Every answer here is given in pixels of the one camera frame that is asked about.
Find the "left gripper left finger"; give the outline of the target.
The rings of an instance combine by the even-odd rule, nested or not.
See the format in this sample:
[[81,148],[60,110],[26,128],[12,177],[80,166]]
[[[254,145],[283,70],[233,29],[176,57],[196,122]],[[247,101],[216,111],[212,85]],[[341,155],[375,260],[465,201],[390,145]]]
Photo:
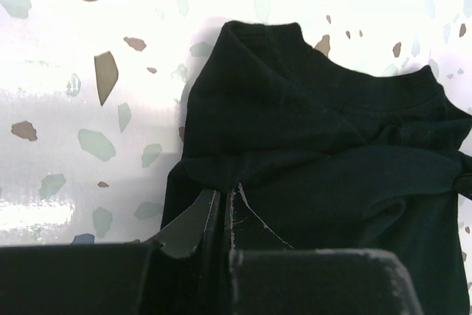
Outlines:
[[3,314],[216,314],[221,194],[141,243],[1,249]]

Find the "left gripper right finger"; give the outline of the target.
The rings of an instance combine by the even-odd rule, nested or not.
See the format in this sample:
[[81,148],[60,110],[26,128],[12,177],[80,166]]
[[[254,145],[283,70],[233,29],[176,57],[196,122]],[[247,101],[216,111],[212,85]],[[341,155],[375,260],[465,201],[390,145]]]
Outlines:
[[421,314],[411,277],[391,252],[295,250],[250,207],[229,199],[234,314]]

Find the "black t shirt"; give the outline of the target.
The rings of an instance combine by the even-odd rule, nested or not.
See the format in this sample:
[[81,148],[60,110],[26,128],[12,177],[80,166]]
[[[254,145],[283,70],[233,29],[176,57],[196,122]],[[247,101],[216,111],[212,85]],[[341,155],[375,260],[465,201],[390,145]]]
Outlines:
[[426,314],[466,314],[455,186],[471,184],[470,131],[429,66],[373,77],[298,24],[230,21],[190,91],[162,224],[204,188],[241,188],[293,248],[393,252]]

